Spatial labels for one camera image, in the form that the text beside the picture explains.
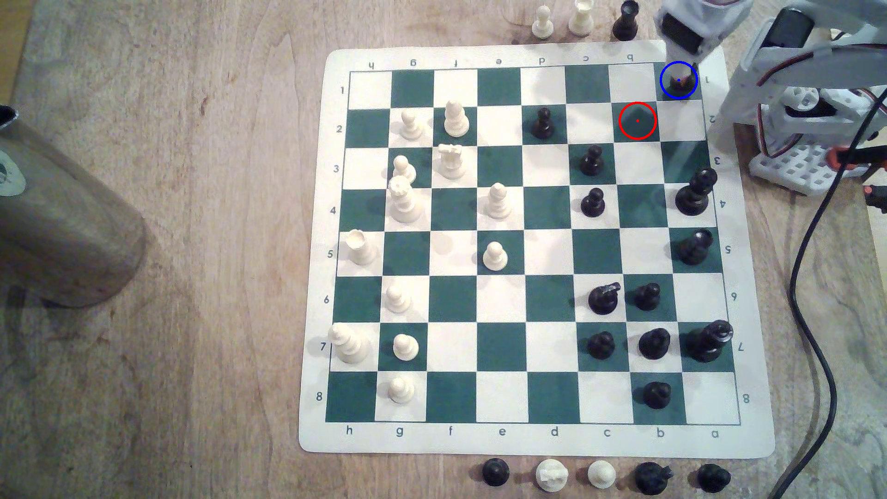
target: captured chess piece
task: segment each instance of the captured chess piece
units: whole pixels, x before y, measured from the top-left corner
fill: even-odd
[[[701,214],[709,207],[709,194],[717,182],[718,173],[712,168],[703,166],[697,170],[690,183],[681,187],[674,198],[678,210],[690,217]]]

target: black cable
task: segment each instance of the black cable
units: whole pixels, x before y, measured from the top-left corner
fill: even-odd
[[[853,142],[850,144],[850,148],[847,150],[848,155],[846,158],[850,158],[853,156],[853,151],[860,145],[862,141],[862,136],[865,134],[868,125],[872,123],[872,120],[875,119],[875,115],[878,113],[879,107],[884,102],[884,99],[887,99],[887,90],[881,92],[881,97],[875,101],[875,104],[872,105],[872,108],[868,111],[866,118],[862,120],[862,125],[860,129],[856,132],[856,136],[853,137]],[[820,450],[822,447],[822,443],[825,442],[828,437],[828,433],[831,432],[832,425],[835,423],[835,415],[837,413],[837,386],[835,385],[835,377],[832,375],[831,368],[828,367],[828,362],[826,362],[825,355],[822,354],[822,350],[818,343],[816,343],[816,338],[813,337],[813,333],[810,331],[810,328],[807,326],[807,322],[804,320],[803,314],[801,314],[801,308],[797,304],[797,274],[801,269],[801,261],[804,260],[804,254],[807,251],[807,244],[810,243],[810,239],[813,236],[813,231],[816,230],[816,226],[820,223],[820,218],[822,218],[822,213],[825,212],[828,207],[828,202],[831,201],[833,195],[835,195],[835,191],[837,190],[838,182],[841,181],[841,177],[844,175],[844,171],[847,170],[847,160],[844,159],[841,161],[841,167],[838,168],[835,173],[835,179],[832,181],[831,186],[828,188],[828,192],[826,192],[825,199],[822,200],[822,204],[820,204],[820,208],[816,210],[816,214],[813,215],[813,220],[810,222],[810,226],[807,227],[807,232],[804,234],[804,239],[801,241],[801,246],[797,249],[797,256],[795,257],[795,265],[791,269],[791,280],[789,281],[789,305],[791,306],[791,313],[795,316],[795,321],[797,321],[797,325],[801,327],[802,332],[804,333],[804,337],[807,338],[807,341],[810,343],[810,347],[813,349],[813,352],[816,353],[816,359],[820,362],[822,366],[822,372],[826,377],[826,381],[828,382],[828,417],[826,418],[826,423],[822,425],[822,430],[820,431],[819,437],[813,442],[807,452],[801,457],[801,460],[795,464],[793,468],[788,470],[788,474],[785,476],[785,479],[782,483],[773,491],[771,495],[772,499],[780,499],[783,494],[789,487],[791,486],[791,482],[797,478],[797,475],[801,473],[804,467],[813,459],[813,456],[816,455],[816,452]]]

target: white square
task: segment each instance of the white square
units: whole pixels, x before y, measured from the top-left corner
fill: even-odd
[[[668,352],[658,360],[650,360],[640,354],[640,337],[651,329],[663,328],[669,332],[671,343]],[[633,373],[679,373],[680,344],[677,322],[626,322],[628,333],[628,368]]]
[[[475,372],[477,323],[429,322],[426,358],[429,371]]]
[[[391,381],[396,377],[412,381],[415,393],[412,399],[405,404],[398,404],[388,396]],[[428,373],[425,371],[379,371],[376,383],[376,421],[425,421]]]
[[[523,146],[521,150],[524,186],[569,185],[569,149],[566,144],[538,144]]]
[[[651,102],[656,100],[658,75],[652,64],[609,65],[611,102]]]
[[[619,229],[623,273],[671,273],[671,233],[668,228]]]
[[[566,102],[567,84],[563,66],[521,68],[521,103],[524,106]]]
[[[477,107],[476,69],[435,71],[435,107],[446,107],[448,100],[457,100],[463,107]]]
[[[388,109],[389,107],[391,107],[390,71],[351,73],[348,83],[348,109]]]
[[[617,184],[663,184],[663,151],[659,142],[613,144]]]
[[[733,373],[683,373],[688,424],[738,424]]]
[[[680,322],[726,320],[724,277],[720,273],[675,273],[674,306]]]
[[[524,275],[477,276],[478,322],[525,322],[527,282]]]
[[[593,188],[604,193],[604,212],[598,217],[587,217],[582,212],[582,200]],[[574,229],[617,229],[619,228],[619,189],[614,185],[570,186],[569,221]]]
[[[476,231],[431,231],[431,275],[477,275]]]
[[[523,231],[523,267],[527,275],[572,275],[573,231]]]
[[[613,107],[610,103],[568,104],[567,142],[570,144],[613,142]]]
[[[701,100],[666,100],[656,102],[659,114],[659,139],[705,140],[705,116]]]
[[[634,423],[632,374],[629,372],[579,373],[581,423]]]
[[[477,108],[478,146],[519,146],[523,143],[520,106]]]
[[[527,423],[530,420],[527,373],[477,373],[477,421],[479,423]]]
[[[616,309],[607,315],[598,315],[588,306],[592,289],[618,282],[622,288]],[[625,283],[620,273],[577,273],[573,276],[573,292],[576,296],[576,322],[625,322]]]
[[[527,322],[527,370],[579,370],[575,322]]]

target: green square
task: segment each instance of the green square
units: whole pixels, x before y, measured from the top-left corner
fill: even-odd
[[[429,232],[386,232],[383,275],[428,275]]]
[[[548,107],[551,111],[554,133],[548,139],[537,139],[533,135],[533,123],[539,119],[539,109]],[[567,106],[564,104],[549,104],[547,106],[524,106],[521,108],[523,121],[523,144],[566,144],[567,143]]]
[[[599,360],[588,352],[588,340],[603,331],[609,331],[616,342],[616,349],[607,359]],[[624,322],[579,322],[576,325],[580,371],[627,371],[628,333]]]
[[[425,406],[429,423],[475,423],[477,374],[429,372]]]
[[[523,151],[520,146],[477,148],[477,185],[523,185]]]
[[[487,244],[498,242],[508,255],[508,264],[500,271],[493,272],[483,264],[483,253]],[[477,233],[477,273],[523,273],[523,231],[480,231]]]
[[[379,370],[380,371],[424,371],[428,356],[428,323],[389,323],[383,322],[379,329]],[[419,354],[413,360],[400,360],[394,354],[394,337],[410,335],[419,343]]]
[[[649,408],[644,403],[644,387],[654,381],[671,385],[671,402],[661,409]],[[632,409],[635,424],[687,424],[684,380],[680,373],[632,373]]]
[[[384,189],[342,189],[339,207],[339,232],[360,229],[364,232],[385,230]]]
[[[566,66],[567,103],[609,102],[609,68],[606,64]]]
[[[585,175],[579,170],[579,163],[582,156],[588,152],[589,146],[600,146],[603,154],[600,158],[604,162],[604,167],[600,173],[593,177]],[[613,144],[570,144],[569,145],[569,182],[574,186],[603,186],[616,183],[616,155],[613,153]],[[637,168],[638,165],[625,165],[625,168]]]
[[[578,373],[527,373],[530,423],[579,423]]]
[[[573,272],[622,273],[619,229],[573,229]]]
[[[628,106],[628,102],[614,102],[613,106],[613,137],[616,142],[658,142],[659,123],[650,108],[641,104]],[[648,106],[656,112],[656,103],[648,102]],[[619,115],[622,115],[622,129],[619,127]]]
[[[333,322],[378,322],[381,277],[336,277]]]
[[[477,229],[477,189],[446,188],[431,191],[431,230]]]
[[[523,226],[527,229],[569,229],[569,187],[524,187]]]
[[[432,275],[428,284],[428,319],[432,322],[477,320],[476,275]]]
[[[477,370],[527,370],[527,325],[524,322],[477,324]]]
[[[345,147],[388,147],[389,109],[350,109]]]
[[[394,158],[402,155],[416,169],[416,179],[412,188],[431,188],[431,147],[392,147],[389,149],[388,178],[394,175]]]
[[[728,341],[721,350],[720,356],[711,362],[700,362],[690,354],[690,345],[693,343],[696,333],[708,326],[708,322],[679,322],[678,340],[680,342],[680,364],[684,372],[716,372],[732,373],[733,364],[733,340]]]
[[[406,69],[391,72],[392,107],[432,107],[434,102],[434,71]]]
[[[674,322],[678,319],[674,308],[674,280],[670,273],[627,273],[625,283],[625,318],[634,322]],[[655,282],[659,285],[659,306],[647,312],[634,304],[634,291]]]
[[[462,137],[453,137],[444,128],[444,108],[435,107],[434,145],[459,144],[461,146],[477,145],[477,107],[466,107],[465,117],[468,118],[468,131]]]
[[[707,256],[701,264],[687,265],[684,262],[680,261],[680,257],[678,257],[678,245],[681,241],[693,235],[693,232],[695,232],[696,230],[697,229],[694,229],[692,227],[672,227],[669,229],[669,233],[671,236],[671,266],[674,268],[674,273],[724,272],[724,269],[721,266],[720,238],[718,237],[718,229],[716,227],[705,227],[705,230],[711,232],[713,241],[711,242],[711,246],[709,246],[709,256]]]
[[[527,276],[527,322],[576,320],[572,275]]]
[[[703,166],[711,166],[709,143],[700,140],[662,142],[663,168],[666,184],[686,184]]]
[[[326,387],[328,423],[367,423],[376,418],[376,372],[330,372]]]
[[[642,184],[616,186],[619,193],[619,225],[622,227],[667,227],[665,186]]]
[[[521,104],[521,69],[493,67],[477,70],[478,106],[518,106]]]

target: white pawn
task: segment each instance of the white pawn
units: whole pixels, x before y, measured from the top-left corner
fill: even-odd
[[[487,215],[501,220],[511,215],[511,203],[508,202],[508,189],[496,182],[490,187],[489,202],[487,203]]]
[[[419,355],[419,342],[416,338],[403,333],[394,337],[394,355],[400,360],[408,361]]]
[[[487,250],[483,253],[483,264],[493,272],[498,272],[508,265],[508,254],[498,242],[487,244]]]
[[[545,40],[554,33],[554,23],[551,20],[552,10],[547,5],[542,5],[536,9],[536,20],[530,30],[539,40]]]
[[[394,157],[394,176],[400,175],[412,182],[416,179],[416,167],[410,164],[404,155]]]
[[[465,108],[457,100],[449,100],[443,110],[443,129],[450,137],[461,137],[468,133],[468,117]]]

